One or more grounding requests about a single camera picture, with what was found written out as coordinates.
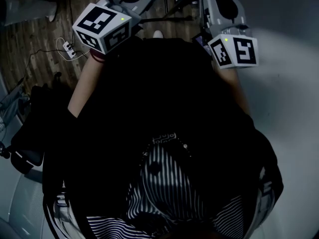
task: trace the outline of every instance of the wooden floor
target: wooden floor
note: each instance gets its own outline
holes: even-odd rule
[[[86,61],[81,57],[75,61],[65,61],[56,51],[41,52],[31,56],[30,54],[39,49],[55,50],[56,40],[63,37],[66,41],[72,39],[72,21],[69,0],[55,0],[58,3],[57,16],[54,22],[49,22],[47,18],[25,21],[7,26],[0,33],[0,65],[7,89],[11,91],[17,82],[26,74],[24,86],[30,93],[34,85],[42,86],[47,83],[49,86],[56,72],[62,73],[62,81],[75,88],[79,79],[81,69]],[[70,0],[73,21],[81,14],[84,8],[90,2],[98,0]],[[169,0],[169,7],[173,5],[173,0]],[[177,12],[175,16],[192,15],[197,17],[198,11],[190,5],[183,9],[183,12]],[[164,15],[163,0],[156,0],[152,8],[143,15],[143,18],[160,17]],[[150,38],[155,30],[161,30],[165,38],[179,37],[190,41],[199,33],[198,20],[185,21],[179,23],[173,22],[152,22],[143,25],[143,30],[138,33],[141,38]],[[80,44],[77,37],[75,50],[87,52],[88,48]],[[63,42],[60,40],[59,49],[63,49]]]

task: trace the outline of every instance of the white wall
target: white wall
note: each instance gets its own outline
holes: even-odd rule
[[[319,0],[240,1],[261,59],[240,79],[285,186],[258,238],[311,239],[319,229]]]

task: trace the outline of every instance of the person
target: person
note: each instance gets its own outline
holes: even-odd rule
[[[63,121],[65,150],[44,160],[45,202],[72,239],[248,238],[283,187],[236,69],[154,37],[91,50]],[[265,176],[273,201],[253,223]]]
[[[23,93],[21,85],[18,85],[0,102],[0,132],[10,124],[19,112],[23,113],[29,99],[29,96]]]
[[[55,18],[57,4],[44,0],[1,0],[0,26],[8,26],[25,20]]]

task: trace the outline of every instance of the robotic arm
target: robotic arm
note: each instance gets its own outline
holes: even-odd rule
[[[107,54],[137,32],[141,14],[155,0],[99,0],[89,4],[75,21],[73,29],[81,42]],[[182,5],[178,3],[160,20],[170,20]],[[206,35],[213,59],[221,69],[259,65],[257,39],[246,25],[245,11],[239,0],[199,0],[200,22]]]

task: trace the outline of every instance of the cable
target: cable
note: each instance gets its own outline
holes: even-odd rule
[[[65,40],[64,40],[62,37],[57,38],[57,39],[56,39],[56,50],[57,50],[57,52],[61,55],[61,57],[64,58],[64,60],[66,60],[66,61],[77,60],[77,59],[79,59],[80,57],[83,57],[83,56],[85,56],[85,54],[87,54],[87,53],[90,52],[90,50],[89,50],[88,52],[86,52],[86,53],[84,53],[84,54],[82,53],[81,56],[79,56],[79,57],[77,57],[77,58],[74,58],[74,59],[66,59],[66,58],[60,53],[60,51],[59,51],[59,49],[58,49],[58,41],[59,41],[59,39],[62,39],[62,40],[65,42]]]
[[[266,236],[265,236],[264,227],[261,225],[261,226],[260,226],[260,228],[261,228],[261,231],[263,232],[263,239],[265,239],[265,238],[266,238]]]
[[[69,7],[70,7],[70,15],[71,15],[71,28],[72,28],[72,39],[71,39],[71,44],[70,45],[73,48],[75,46],[75,41],[74,41],[73,13],[72,13],[72,8],[71,8],[71,0],[69,0]]]
[[[114,1],[113,0],[108,0],[112,5],[115,5]]]
[[[42,50],[42,49],[38,49],[36,52],[30,54],[30,56],[29,56],[29,61],[28,61],[27,65],[26,65],[26,67],[25,67],[25,69],[24,69],[23,77],[18,81],[18,83],[15,85],[15,87],[14,87],[13,89],[15,89],[17,86],[19,86],[19,85],[24,81],[24,79],[25,79],[25,77],[26,77],[27,68],[28,68],[28,66],[29,66],[29,64],[30,64],[30,62],[31,62],[31,56],[37,54],[39,51],[42,51],[42,52],[45,52],[45,53],[49,53],[49,52],[52,52],[52,51],[57,51],[57,52],[59,52],[59,53],[60,53],[60,51],[66,52],[65,50],[59,50],[59,49],[56,49],[56,50]],[[6,94],[5,97],[1,99],[0,103],[2,103],[2,101],[3,101],[9,94],[10,94],[10,93]]]
[[[78,52],[81,52],[82,55],[83,55],[86,59],[88,59],[88,57],[85,55],[85,53],[83,53],[81,50],[79,50]]]

